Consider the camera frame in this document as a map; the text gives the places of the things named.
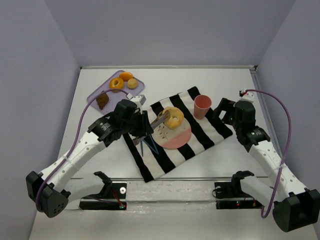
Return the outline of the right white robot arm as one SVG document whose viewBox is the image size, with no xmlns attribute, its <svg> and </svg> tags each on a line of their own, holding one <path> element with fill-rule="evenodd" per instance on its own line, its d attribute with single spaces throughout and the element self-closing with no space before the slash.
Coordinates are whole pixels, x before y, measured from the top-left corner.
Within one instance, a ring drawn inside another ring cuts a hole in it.
<svg viewBox="0 0 320 240">
<path fill-rule="evenodd" d="M 282 163 L 266 131 L 256 125 L 256 109 L 249 100 L 231 101 L 222 98 L 213 111 L 215 119 L 225 115 L 222 123 L 234 128 L 238 142 L 259 163 L 274 185 L 260 182 L 250 171 L 238 171 L 231 179 L 231 192 L 253 197 L 265 208 L 272 204 L 272 216 L 277 226 L 290 232 L 315 224 L 320 214 L 320 193 L 308 189 Z"/>
</svg>

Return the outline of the large beige bagel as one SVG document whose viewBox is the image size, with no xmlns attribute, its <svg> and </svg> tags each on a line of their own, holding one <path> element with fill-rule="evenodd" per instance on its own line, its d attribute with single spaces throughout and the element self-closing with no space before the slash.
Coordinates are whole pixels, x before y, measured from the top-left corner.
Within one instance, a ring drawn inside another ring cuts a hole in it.
<svg viewBox="0 0 320 240">
<path fill-rule="evenodd" d="M 158 114 L 161 116 L 164 116 L 163 124 L 171 130 L 180 127 L 184 121 L 184 113 L 177 107 L 166 107 Z"/>
</svg>

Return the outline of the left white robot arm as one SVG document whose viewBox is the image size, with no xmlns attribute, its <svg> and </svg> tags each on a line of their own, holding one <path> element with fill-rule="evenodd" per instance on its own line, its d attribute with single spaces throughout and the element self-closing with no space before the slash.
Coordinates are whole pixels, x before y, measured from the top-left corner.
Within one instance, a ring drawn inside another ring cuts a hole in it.
<svg viewBox="0 0 320 240">
<path fill-rule="evenodd" d="M 82 137 L 77 135 L 70 150 L 56 162 L 39 173 L 31 171 L 26 176 L 28 196 L 39 212 L 54 218 L 74 200 L 108 192 L 112 181 L 100 171 L 78 184 L 71 184 L 70 180 L 91 158 L 122 135 L 131 134 L 142 139 L 153 132 L 148 114 L 142 109 L 145 101 L 144 95 L 122 99 L 114 111 L 91 124 Z"/>
</svg>

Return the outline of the metal serving tongs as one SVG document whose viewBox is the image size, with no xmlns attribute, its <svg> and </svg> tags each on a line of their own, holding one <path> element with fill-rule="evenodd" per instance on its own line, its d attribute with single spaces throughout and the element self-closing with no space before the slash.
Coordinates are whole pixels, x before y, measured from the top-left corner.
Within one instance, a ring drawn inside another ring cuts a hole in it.
<svg viewBox="0 0 320 240">
<path fill-rule="evenodd" d="M 164 123 L 165 121 L 169 120 L 170 113 L 166 111 L 165 113 L 160 112 L 157 116 L 157 118 L 150 124 L 153 130 L 155 130 L 160 124 Z M 153 132 L 147 134 L 146 136 L 142 137 L 136 137 L 132 140 L 133 144 L 136 146 L 138 145 L 142 140 L 144 140 L 147 136 L 151 135 Z"/>
</svg>

